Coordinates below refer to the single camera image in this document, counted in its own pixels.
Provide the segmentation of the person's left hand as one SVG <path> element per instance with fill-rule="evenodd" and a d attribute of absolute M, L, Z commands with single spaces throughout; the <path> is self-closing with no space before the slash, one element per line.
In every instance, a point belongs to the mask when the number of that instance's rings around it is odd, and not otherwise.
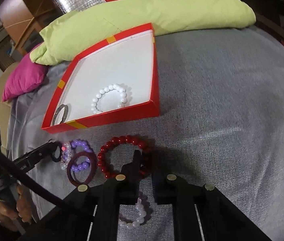
<path fill-rule="evenodd" d="M 14 220 L 21 219 L 24 223 L 31 224 L 33 202 L 29 197 L 29 191 L 25 186 L 17 185 L 18 199 L 16 208 L 12 209 L 4 201 L 0 200 L 0 224 L 10 231 L 18 231 Z"/>

